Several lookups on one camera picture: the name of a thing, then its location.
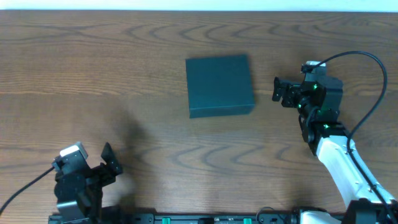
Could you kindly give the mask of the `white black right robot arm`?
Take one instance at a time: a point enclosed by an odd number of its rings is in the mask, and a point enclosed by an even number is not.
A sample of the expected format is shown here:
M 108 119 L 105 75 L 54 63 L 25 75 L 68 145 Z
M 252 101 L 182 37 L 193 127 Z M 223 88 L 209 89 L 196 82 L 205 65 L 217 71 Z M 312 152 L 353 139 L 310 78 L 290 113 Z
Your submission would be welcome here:
M 272 99 L 297 109 L 303 140 L 332 176 L 346 205 L 343 223 L 397 223 L 397 200 L 379 185 L 338 120 L 342 96 L 341 80 L 306 74 L 302 83 L 275 78 Z

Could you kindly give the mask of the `black foldable container box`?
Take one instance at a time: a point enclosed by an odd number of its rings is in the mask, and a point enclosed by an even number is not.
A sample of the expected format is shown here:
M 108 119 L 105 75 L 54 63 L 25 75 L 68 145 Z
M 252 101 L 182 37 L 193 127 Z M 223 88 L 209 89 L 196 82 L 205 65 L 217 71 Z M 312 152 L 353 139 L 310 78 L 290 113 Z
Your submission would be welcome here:
M 190 118 L 249 114 L 255 107 L 247 55 L 185 61 Z

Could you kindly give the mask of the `black mounting rail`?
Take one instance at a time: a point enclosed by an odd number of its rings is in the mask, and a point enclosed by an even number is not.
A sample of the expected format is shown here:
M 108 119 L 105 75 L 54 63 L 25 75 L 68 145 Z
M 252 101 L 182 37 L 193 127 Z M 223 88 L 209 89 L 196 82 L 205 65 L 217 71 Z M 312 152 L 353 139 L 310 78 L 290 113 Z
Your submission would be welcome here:
M 341 215 L 329 215 L 321 211 L 305 211 L 301 214 L 277 214 L 275 212 L 259 215 L 155 215 L 136 213 L 133 215 L 105 215 L 99 223 L 118 224 L 278 224 L 278 223 L 362 223 L 363 221 Z

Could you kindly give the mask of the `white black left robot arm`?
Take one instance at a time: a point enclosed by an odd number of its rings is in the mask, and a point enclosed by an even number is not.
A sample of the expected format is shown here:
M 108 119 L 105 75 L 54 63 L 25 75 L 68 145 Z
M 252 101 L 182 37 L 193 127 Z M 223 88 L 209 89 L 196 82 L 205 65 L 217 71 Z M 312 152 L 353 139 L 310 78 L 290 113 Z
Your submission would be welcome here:
M 100 165 L 91 168 L 87 158 L 83 144 L 76 142 L 62 149 L 52 162 L 58 213 L 49 216 L 49 223 L 102 222 L 103 187 L 114 183 L 123 168 L 108 142 Z

